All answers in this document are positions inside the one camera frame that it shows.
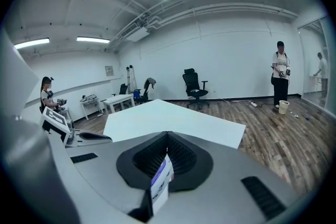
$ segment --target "backpack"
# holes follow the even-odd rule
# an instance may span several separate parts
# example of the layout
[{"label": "backpack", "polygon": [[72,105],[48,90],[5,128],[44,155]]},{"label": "backpack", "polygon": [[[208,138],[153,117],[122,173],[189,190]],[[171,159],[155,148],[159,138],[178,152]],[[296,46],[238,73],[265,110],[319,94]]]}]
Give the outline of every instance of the backpack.
[{"label": "backpack", "polygon": [[272,85],[274,85],[274,79],[273,79],[274,77],[273,77],[273,72],[272,72],[272,76],[271,76],[271,84]]}]

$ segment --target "white shirt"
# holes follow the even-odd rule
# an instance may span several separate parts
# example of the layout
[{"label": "white shirt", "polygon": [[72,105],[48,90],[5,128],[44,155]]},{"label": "white shirt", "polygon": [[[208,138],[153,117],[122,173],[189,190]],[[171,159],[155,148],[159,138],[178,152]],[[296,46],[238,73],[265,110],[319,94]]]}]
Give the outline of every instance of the white shirt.
[{"label": "white shirt", "polygon": [[327,63],[327,60],[325,60],[324,58],[320,60],[319,69],[321,69],[321,78],[327,79],[328,78],[328,63]]},{"label": "white shirt", "polygon": [[280,75],[278,73],[278,71],[276,71],[275,69],[273,70],[273,77],[274,78],[280,78],[280,79],[288,79],[288,76],[286,75],[286,70],[287,67],[289,66],[289,60],[288,58],[285,56],[285,53],[283,53],[283,55],[281,55],[280,53],[274,53],[273,54],[273,61],[272,63],[276,63],[277,67],[279,68],[279,70],[283,70],[283,73],[285,74],[284,77],[280,78]]}]

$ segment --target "black slot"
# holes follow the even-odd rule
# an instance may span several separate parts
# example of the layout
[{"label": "black slot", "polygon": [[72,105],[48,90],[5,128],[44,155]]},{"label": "black slot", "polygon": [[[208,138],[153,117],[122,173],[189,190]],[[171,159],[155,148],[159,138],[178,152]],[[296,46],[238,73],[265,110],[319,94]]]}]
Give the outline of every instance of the black slot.
[{"label": "black slot", "polygon": [[270,220],[283,211],[285,206],[275,197],[275,195],[255,176],[250,176],[241,181],[253,200],[258,205],[267,220]]},{"label": "black slot", "polygon": [[71,160],[73,163],[81,163],[81,162],[85,162],[85,161],[88,161],[89,159],[94,159],[97,157],[98,156],[95,153],[89,153],[89,154],[71,157]]}]

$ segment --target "woman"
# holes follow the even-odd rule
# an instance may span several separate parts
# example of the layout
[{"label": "woman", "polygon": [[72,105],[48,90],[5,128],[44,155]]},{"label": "woman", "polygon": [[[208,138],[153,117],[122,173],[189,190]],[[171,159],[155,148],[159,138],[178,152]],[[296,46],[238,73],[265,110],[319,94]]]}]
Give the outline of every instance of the woman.
[{"label": "woman", "polygon": [[41,113],[43,113],[44,108],[47,106],[53,110],[57,109],[59,104],[53,102],[53,95],[50,94],[48,89],[51,88],[51,79],[48,77],[44,77],[42,79],[42,85],[41,85],[41,106],[40,110]]},{"label": "woman", "polygon": [[290,75],[289,59],[285,53],[285,45],[282,41],[277,43],[278,51],[273,54],[273,85],[274,106],[279,108],[279,101],[287,101],[288,79]]}]

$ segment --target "wooden floor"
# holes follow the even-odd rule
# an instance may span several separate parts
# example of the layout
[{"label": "wooden floor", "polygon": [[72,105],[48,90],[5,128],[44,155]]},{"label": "wooden floor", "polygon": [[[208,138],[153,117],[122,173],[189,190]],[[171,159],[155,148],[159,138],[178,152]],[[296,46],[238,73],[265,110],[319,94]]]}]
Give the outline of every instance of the wooden floor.
[{"label": "wooden floor", "polygon": [[[204,106],[201,112],[246,125],[239,150],[273,170],[299,194],[304,194],[321,182],[331,163],[336,121],[296,97],[289,98],[286,115],[269,105],[272,101],[258,100],[263,104],[261,108],[250,103],[211,101],[210,107]],[[187,102],[173,103],[187,105]],[[102,134],[106,113],[99,118],[96,115],[89,118],[89,121],[76,122],[75,127]]]}]

